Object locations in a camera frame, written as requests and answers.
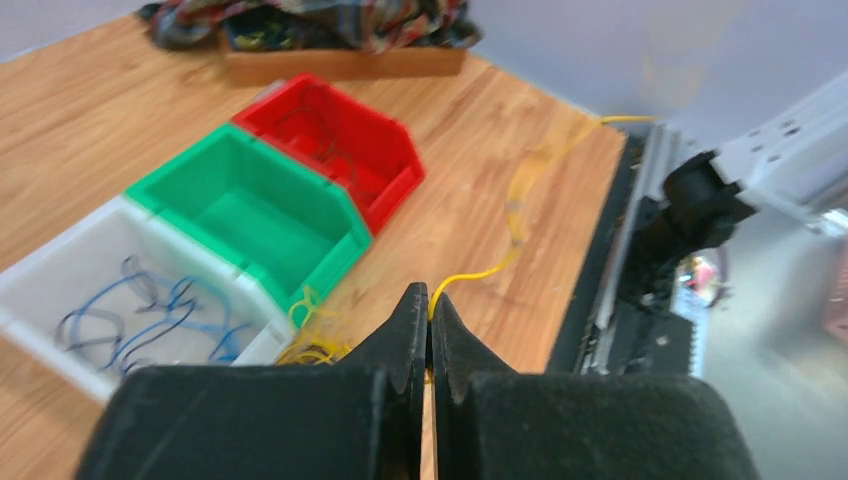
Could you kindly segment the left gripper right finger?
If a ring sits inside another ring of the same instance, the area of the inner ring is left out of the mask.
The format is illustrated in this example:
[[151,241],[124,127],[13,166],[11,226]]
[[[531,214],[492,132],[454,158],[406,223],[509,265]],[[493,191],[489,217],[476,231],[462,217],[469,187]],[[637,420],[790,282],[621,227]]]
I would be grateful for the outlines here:
[[478,479],[479,415],[471,391],[475,374],[511,367],[465,325],[449,296],[431,301],[434,458],[438,479]]

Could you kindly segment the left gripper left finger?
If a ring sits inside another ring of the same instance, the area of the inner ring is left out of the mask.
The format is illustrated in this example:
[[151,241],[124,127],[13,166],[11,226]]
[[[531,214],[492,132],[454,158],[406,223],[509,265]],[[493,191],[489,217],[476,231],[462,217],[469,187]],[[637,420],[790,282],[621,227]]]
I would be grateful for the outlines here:
[[342,359],[373,379],[364,412],[369,479],[418,479],[428,355],[427,286],[407,286],[388,319]]

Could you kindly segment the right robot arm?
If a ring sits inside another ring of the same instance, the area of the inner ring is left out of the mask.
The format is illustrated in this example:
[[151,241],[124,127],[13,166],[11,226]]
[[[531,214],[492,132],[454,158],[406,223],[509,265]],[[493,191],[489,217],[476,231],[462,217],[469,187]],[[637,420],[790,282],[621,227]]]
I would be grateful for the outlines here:
[[829,235],[847,231],[847,76],[717,146],[722,177],[746,202]]

